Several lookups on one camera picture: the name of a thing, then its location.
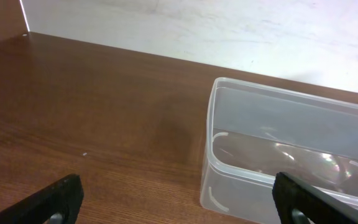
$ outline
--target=clear plastic container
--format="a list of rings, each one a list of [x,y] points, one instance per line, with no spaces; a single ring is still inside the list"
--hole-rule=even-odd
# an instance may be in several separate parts
[[[287,171],[358,209],[358,105],[218,78],[205,151],[204,208],[280,223],[272,187]]]

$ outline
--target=brown tabletop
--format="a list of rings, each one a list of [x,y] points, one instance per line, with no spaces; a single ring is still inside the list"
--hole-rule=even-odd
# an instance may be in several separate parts
[[[80,174],[77,223],[244,223],[199,203],[213,81],[358,94],[31,33],[0,43],[0,210]]]

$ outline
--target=plastic bin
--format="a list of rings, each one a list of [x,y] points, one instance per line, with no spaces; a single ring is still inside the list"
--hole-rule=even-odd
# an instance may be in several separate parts
[[[202,206],[280,223],[272,197],[280,171],[358,209],[358,105],[216,79],[209,99]]]

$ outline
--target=wooden table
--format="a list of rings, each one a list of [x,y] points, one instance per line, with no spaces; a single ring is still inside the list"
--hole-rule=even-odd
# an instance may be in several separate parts
[[[81,175],[77,223],[244,223],[199,203],[213,81],[358,94],[30,33],[0,43],[0,210]]]

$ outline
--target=wood grain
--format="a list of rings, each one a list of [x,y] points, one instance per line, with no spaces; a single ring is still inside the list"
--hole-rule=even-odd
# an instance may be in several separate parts
[[[244,223],[199,203],[217,77],[358,103],[357,93],[30,33],[0,43],[0,210],[77,173],[77,223]]]
[[[19,0],[0,0],[0,41],[27,33]]]

